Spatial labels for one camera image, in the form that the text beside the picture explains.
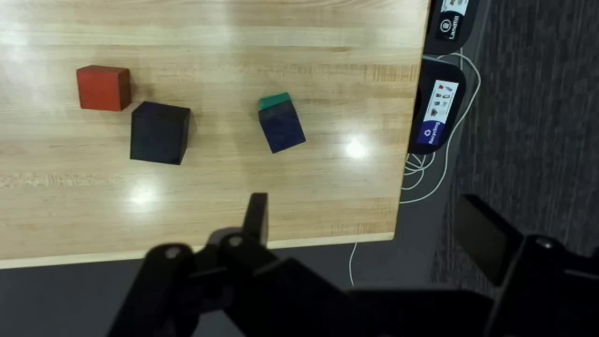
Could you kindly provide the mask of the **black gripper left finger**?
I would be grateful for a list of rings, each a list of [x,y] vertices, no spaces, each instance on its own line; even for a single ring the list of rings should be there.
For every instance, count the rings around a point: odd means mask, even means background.
[[[268,194],[253,192],[242,222],[242,237],[264,245],[268,241]]]

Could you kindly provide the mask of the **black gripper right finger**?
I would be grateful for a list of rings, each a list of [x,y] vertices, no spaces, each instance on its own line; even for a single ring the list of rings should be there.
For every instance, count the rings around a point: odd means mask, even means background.
[[[504,282],[522,243],[522,233],[477,194],[459,198],[453,235],[494,286]]]

